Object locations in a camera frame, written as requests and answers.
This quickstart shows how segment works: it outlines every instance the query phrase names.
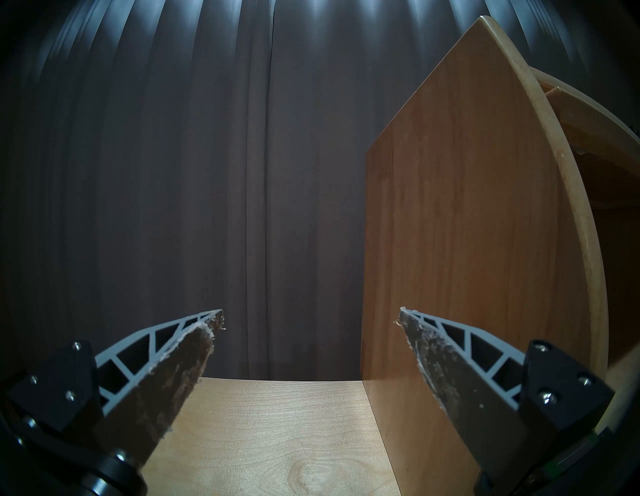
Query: plywood shelf surface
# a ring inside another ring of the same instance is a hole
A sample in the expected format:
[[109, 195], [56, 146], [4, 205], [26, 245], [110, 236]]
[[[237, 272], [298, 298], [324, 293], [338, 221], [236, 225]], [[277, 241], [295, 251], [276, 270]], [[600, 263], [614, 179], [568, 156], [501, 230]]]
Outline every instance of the plywood shelf surface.
[[399, 495], [361, 381], [202, 378], [142, 470], [156, 495]]

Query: dark gray curtain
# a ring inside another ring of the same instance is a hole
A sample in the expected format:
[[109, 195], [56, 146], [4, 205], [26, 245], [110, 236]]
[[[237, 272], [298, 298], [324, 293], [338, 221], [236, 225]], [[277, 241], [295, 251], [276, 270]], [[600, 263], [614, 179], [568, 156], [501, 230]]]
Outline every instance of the dark gray curtain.
[[223, 308], [206, 375], [358, 378], [364, 154], [480, 15], [638, 122], [635, 83], [570, 2], [85, 0], [47, 16], [0, 82], [24, 363]]

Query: curved wooden edge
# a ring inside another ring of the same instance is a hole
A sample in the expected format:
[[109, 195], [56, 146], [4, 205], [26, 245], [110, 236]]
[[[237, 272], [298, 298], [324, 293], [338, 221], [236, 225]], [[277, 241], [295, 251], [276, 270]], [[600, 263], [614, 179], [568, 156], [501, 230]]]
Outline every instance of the curved wooden edge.
[[486, 25], [497, 45], [509, 60], [522, 86], [526, 89], [531, 104], [543, 123], [547, 139], [553, 148], [573, 211], [586, 273], [589, 313], [591, 316], [591, 359], [589, 367], [599, 377], [605, 377], [609, 354], [609, 316], [604, 265], [591, 206], [589, 205], [589, 199], [584, 189], [577, 163], [573, 157], [571, 146], [569, 146], [551, 103], [549, 103], [547, 96], [543, 92], [532, 68], [518, 52], [518, 49], [507, 34], [491, 17], [482, 16], [476, 22], [483, 22]]
[[611, 364], [607, 370], [605, 382], [616, 394], [595, 428], [597, 433], [605, 427], [609, 427], [612, 431], [617, 430], [633, 401], [635, 392], [640, 387], [640, 343], [617, 362]]
[[640, 138], [613, 114], [560, 87], [549, 90], [547, 99], [573, 147], [640, 177]]
[[573, 99], [577, 99], [581, 101], [584, 105], [591, 107], [599, 114], [606, 117], [608, 120], [612, 121], [616, 124], [618, 128], [620, 128], [626, 135], [627, 138], [631, 141], [634, 141], [637, 146], [640, 146], [640, 138], [638, 138], [631, 129], [629, 129], [624, 122], [622, 122], [618, 117], [613, 115], [609, 110], [600, 105], [593, 98], [585, 95], [581, 91], [576, 90], [573, 86], [566, 84], [564, 81], [560, 81], [560, 79], [556, 79], [553, 76], [550, 76], [546, 72], [542, 72], [534, 67], [529, 67], [533, 76], [538, 81], [538, 84], [543, 89], [545, 93], [552, 91], [555, 88], [559, 88], [563, 93], [566, 93]]

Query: plywood edge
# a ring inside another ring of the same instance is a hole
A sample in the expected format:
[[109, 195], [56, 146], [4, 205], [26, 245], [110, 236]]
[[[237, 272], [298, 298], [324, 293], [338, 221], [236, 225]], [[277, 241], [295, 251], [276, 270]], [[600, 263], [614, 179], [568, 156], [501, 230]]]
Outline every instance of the plywood edge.
[[609, 317], [604, 265], [591, 206], [589, 205], [580, 171], [573, 158], [571, 146], [569, 146], [569, 142], [543, 88], [533, 74], [531, 67], [518, 52], [518, 49], [507, 34], [491, 17], [482, 16], [476, 22], [482, 22], [486, 26], [513, 67], [515, 74], [530, 98], [540, 122], [543, 124], [547, 139], [554, 151], [560, 176], [573, 212], [586, 273], [591, 318], [589, 367], [599, 377], [604, 377], [607, 371], [607, 357], [609, 354]]

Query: wood grain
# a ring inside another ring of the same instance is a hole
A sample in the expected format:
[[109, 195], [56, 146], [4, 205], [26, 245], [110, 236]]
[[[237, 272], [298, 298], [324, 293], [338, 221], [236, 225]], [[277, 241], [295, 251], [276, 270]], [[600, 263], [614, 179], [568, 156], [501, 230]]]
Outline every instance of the wood grain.
[[400, 306], [525, 350], [548, 339], [604, 377], [595, 223], [562, 128], [480, 18], [367, 153], [361, 367], [400, 490], [469, 494], [479, 468], [423, 382]]
[[149, 495], [398, 495], [360, 381], [202, 378], [142, 470]]

